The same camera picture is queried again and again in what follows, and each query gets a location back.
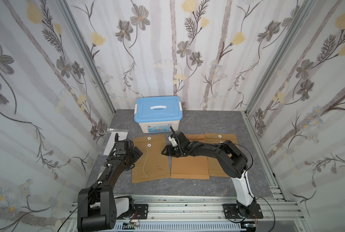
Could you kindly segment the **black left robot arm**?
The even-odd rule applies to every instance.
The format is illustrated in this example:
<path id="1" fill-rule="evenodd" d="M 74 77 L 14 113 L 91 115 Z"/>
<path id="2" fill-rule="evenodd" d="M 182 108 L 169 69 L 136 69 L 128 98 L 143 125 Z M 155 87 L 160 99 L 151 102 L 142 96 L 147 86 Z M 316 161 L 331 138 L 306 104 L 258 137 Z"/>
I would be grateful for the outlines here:
<path id="1" fill-rule="evenodd" d="M 114 186 L 124 171 L 135 167 L 142 152 L 130 139 L 119 140 L 114 137 L 114 145 L 104 163 L 105 169 L 98 180 L 78 194 L 77 230 L 96 232 L 113 229 L 119 217 L 120 207 L 116 206 Z"/>

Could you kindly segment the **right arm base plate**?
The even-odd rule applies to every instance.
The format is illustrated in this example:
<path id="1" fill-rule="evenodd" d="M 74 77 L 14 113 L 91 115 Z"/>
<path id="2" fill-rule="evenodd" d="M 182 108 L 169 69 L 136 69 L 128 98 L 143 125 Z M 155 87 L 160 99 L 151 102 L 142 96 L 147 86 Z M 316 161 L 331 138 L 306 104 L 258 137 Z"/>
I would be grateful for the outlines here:
<path id="1" fill-rule="evenodd" d="M 237 206 L 237 204 L 223 204 L 224 215 L 226 219 L 263 219 L 262 209 L 259 204 L 253 206 Z"/>

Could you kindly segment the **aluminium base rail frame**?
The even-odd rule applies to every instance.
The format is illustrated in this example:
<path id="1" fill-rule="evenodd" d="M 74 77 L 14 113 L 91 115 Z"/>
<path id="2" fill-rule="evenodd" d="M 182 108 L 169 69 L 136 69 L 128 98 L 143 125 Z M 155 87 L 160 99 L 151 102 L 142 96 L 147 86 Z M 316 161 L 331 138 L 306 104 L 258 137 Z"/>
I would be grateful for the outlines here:
<path id="1" fill-rule="evenodd" d="M 306 219 L 295 202 L 278 198 L 260 198 L 263 219 L 226 219 L 223 204 L 234 204 L 233 197 L 134 195 L 135 204 L 148 204 L 146 220 L 141 222 L 209 222 L 228 221 L 239 224 L 246 232 L 309 232 Z"/>

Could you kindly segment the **clear plastic zip bag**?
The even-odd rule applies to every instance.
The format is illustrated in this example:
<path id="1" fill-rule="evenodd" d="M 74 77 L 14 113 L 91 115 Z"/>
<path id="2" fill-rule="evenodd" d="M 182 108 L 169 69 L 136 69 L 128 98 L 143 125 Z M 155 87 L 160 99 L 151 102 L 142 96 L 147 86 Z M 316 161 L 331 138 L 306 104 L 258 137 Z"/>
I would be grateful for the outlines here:
<path id="1" fill-rule="evenodd" d="M 125 140 L 129 131 L 123 129 L 108 129 L 105 134 L 105 141 L 102 145 L 102 155 L 108 156 L 115 143 L 115 136 L 118 134 L 118 141 Z"/>

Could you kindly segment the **blue lid storage box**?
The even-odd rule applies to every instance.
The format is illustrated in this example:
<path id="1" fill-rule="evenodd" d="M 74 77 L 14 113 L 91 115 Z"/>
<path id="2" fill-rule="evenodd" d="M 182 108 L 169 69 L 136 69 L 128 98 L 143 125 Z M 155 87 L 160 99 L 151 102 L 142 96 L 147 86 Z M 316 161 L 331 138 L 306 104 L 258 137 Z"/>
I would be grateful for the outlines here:
<path id="1" fill-rule="evenodd" d="M 183 108 L 177 96 L 145 97 L 136 101 L 134 120 L 143 133 L 177 131 Z"/>

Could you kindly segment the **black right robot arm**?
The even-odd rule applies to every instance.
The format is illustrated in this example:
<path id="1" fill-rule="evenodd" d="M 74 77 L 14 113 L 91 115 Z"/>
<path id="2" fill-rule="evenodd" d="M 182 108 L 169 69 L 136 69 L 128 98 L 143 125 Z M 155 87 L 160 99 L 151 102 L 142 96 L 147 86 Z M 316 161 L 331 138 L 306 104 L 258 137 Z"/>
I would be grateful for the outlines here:
<path id="1" fill-rule="evenodd" d="M 175 158 L 205 156 L 216 159 L 224 173 L 231 177 L 235 187 L 237 200 L 234 212 L 241 220 L 256 216 L 258 204 L 248 181 L 248 170 L 251 167 L 248 166 L 248 158 L 238 148 L 239 144 L 229 140 L 218 144 L 190 141 L 181 131 L 176 133 L 174 130 L 169 141 L 171 144 L 165 146 L 162 155 Z"/>

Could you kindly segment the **kraft file bag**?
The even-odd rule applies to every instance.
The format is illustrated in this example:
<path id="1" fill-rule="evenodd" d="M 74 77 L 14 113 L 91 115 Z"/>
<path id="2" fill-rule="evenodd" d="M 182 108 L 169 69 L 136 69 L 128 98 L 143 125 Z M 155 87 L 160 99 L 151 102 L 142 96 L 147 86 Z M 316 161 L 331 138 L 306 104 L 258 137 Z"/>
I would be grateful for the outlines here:
<path id="1" fill-rule="evenodd" d="M 238 143 L 237 136 L 235 134 L 205 133 L 205 142 L 208 144 L 219 144 L 226 140 L 229 140 L 234 144 Z M 210 177 L 228 177 L 216 159 L 207 158 L 207 160 Z"/>
<path id="2" fill-rule="evenodd" d="M 165 135 L 137 137 L 133 142 L 143 152 L 132 169 L 133 184 L 170 178 L 169 159 L 161 154 L 166 147 Z"/>
<path id="3" fill-rule="evenodd" d="M 210 179 L 207 157 L 172 158 L 170 177 L 174 179 Z"/>

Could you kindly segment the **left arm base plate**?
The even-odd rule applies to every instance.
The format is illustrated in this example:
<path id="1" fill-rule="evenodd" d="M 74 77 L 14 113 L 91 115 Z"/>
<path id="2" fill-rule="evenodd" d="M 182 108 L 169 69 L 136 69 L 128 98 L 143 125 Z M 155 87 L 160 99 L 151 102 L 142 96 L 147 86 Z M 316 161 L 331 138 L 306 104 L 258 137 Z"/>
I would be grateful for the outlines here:
<path id="1" fill-rule="evenodd" d="M 146 220 L 148 217 L 148 204 L 135 204 L 134 205 L 134 215 L 132 219 L 135 220 Z"/>

